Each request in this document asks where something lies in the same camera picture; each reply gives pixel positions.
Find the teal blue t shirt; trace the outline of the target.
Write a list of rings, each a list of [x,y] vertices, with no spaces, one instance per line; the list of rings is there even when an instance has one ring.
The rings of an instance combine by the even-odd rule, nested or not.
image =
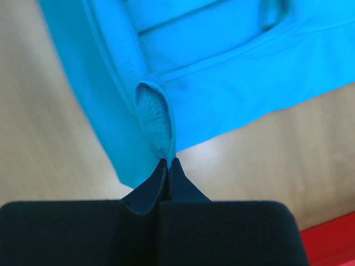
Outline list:
[[[121,183],[354,82],[353,1],[40,1]]]

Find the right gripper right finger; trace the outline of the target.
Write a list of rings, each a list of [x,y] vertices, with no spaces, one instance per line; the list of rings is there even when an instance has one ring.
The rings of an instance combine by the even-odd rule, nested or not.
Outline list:
[[[293,214],[275,201],[212,201],[174,159],[159,206],[160,265],[308,265]]]

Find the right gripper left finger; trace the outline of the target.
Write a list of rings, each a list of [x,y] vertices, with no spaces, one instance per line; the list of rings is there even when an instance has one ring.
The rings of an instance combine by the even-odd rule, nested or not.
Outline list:
[[[2,265],[155,265],[167,163],[120,200],[18,201],[1,208]]]

